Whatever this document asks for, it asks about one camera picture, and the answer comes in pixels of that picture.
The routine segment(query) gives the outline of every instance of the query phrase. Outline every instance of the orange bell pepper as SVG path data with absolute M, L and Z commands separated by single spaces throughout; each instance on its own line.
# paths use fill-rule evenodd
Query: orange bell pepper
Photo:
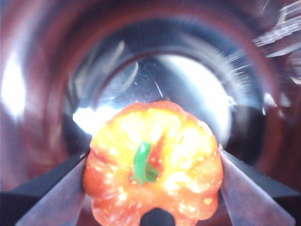
M 83 186 L 103 226 L 138 226 L 153 208 L 177 226 L 194 226 L 217 209 L 222 164 L 209 127 L 169 101 L 136 103 L 92 139 Z

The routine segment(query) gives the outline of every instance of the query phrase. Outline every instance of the pepper stem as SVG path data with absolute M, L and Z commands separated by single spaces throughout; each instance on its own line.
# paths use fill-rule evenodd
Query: pepper stem
M 159 175 L 159 171 L 147 162 L 150 151 L 151 144 L 142 142 L 134 158 L 134 174 L 131 179 L 140 185 L 144 185 L 146 182 L 154 183 Z

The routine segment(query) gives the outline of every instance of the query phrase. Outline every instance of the reflective metal surface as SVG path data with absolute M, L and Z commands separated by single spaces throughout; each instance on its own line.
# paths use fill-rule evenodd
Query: reflective metal surface
M 205 120 L 230 153 L 301 190 L 300 50 L 266 58 L 300 43 L 298 15 L 284 20 L 296 28 L 281 49 L 255 41 L 274 35 L 292 2 L 2 2 L 2 191 L 82 150 L 127 104 L 159 99 Z M 88 202 L 79 225 L 94 225 Z M 219 209 L 203 225 L 225 215 Z
M 75 226 L 86 195 L 78 176 L 83 173 L 85 164 L 86 159 L 81 160 L 16 223 L 16 226 Z
M 253 180 L 237 169 L 226 155 L 227 153 L 221 150 L 225 175 L 221 191 L 232 225 L 295 226 L 295 219 Z

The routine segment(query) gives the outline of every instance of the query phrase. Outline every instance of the green stem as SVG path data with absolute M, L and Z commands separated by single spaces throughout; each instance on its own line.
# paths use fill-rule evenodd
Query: green stem
M 134 158 L 134 174 L 131 179 L 140 185 L 143 185 L 146 182 L 154 183 L 159 175 L 159 171 L 147 162 L 150 151 L 151 144 L 148 142 L 142 142 Z

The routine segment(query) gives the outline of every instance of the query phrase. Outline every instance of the bell pepper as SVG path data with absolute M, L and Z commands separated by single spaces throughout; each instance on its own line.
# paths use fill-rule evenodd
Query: bell pepper
M 169 101 L 132 104 L 93 137 L 83 186 L 103 226 L 138 226 L 153 208 L 177 226 L 217 209 L 223 171 L 217 141 L 202 121 Z

